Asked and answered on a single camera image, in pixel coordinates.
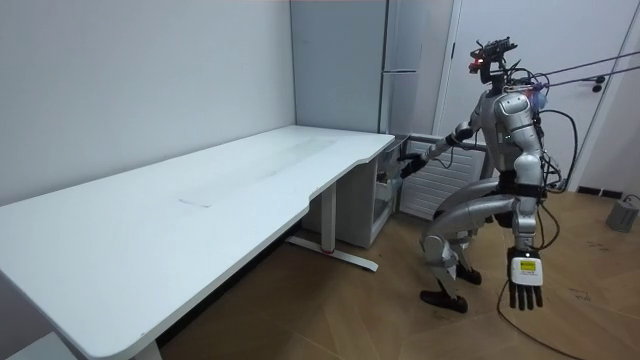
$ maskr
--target white radiator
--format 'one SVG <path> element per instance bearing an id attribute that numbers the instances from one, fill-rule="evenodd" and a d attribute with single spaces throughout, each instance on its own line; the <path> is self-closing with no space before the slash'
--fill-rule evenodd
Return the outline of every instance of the white radiator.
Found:
<path id="1" fill-rule="evenodd" d="M 409 141 L 408 145 L 408 153 L 422 153 L 431 144 Z M 432 220 L 444 199 L 468 183 L 480 179 L 485 155 L 484 151 L 454 148 L 453 165 L 449 169 L 444 169 L 437 161 L 430 161 L 422 170 L 405 179 L 400 211 Z M 451 150 L 441 154 L 438 159 L 449 165 Z"/>

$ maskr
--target white door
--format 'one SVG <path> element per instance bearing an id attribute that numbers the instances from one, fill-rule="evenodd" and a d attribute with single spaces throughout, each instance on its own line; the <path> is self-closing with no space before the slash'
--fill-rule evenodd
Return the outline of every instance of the white door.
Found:
<path id="1" fill-rule="evenodd" d="M 486 89 L 479 75 L 468 70 L 476 40 L 484 44 L 510 36 L 518 48 L 506 54 L 508 64 L 522 59 L 520 67 L 551 72 L 618 55 L 637 6 L 638 0 L 462 0 L 455 52 L 448 82 L 443 84 L 446 95 L 436 113 L 433 134 L 447 135 L 468 120 Z M 603 74 L 612 68 L 613 62 L 602 63 L 552 75 L 551 82 Z M 594 93 L 594 85 L 578 82 L 552 87 L 549 93 L 547 109 L 564 111 L 575 119 L 579 146 L 603 93 Z M 543 114 L 542 126 L 545 148 L 566 176 L 573 154 L 571 125 L 558 115 Z"/>

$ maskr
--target desk surface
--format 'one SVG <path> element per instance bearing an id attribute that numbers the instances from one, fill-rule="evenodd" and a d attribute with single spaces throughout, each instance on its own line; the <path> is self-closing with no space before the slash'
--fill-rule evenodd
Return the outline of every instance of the desk surface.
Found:
<path id="1" fill-rule="evenodd" d="M 128 359 L 393 141 L 289 126 L 0 208 L 0 272 L 81 351 Z"/>

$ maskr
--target wooden floor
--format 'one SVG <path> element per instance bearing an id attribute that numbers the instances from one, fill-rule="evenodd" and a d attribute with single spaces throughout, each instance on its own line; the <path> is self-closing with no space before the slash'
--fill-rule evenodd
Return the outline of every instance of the wooden floor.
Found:
<path id="1" fill-rule="evenodd" d="M 562 225 L 542 254 L 545 306 L 505 309 L 540 340 L 585 359 L 640 359 L 640 229 L 609 230 L 613 201 L 552 196 Z M 543 215 L 551 237 L 553 225 Z M 469 312 L 418 298 L 437 289 L 417 238 L 423 223 L 393 217 L 370 250 L 341 249 L 376 261 L 377 273 L 282 245 L 162 349 L 187 359 L 563 359 L 518 334 L 496 313 L 512 237 L 485 226 L 469 253 L 484 283 L 458 281 Z"/>

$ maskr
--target yellow label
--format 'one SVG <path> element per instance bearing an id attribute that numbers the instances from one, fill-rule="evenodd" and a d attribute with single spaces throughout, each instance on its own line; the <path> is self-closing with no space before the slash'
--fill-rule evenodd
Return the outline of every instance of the yellow label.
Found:
<path id="1" fill-rule="evenodd" d="M 535 261 L 520 261 L 520 270 L 522 271 L 536 271 Z"/>

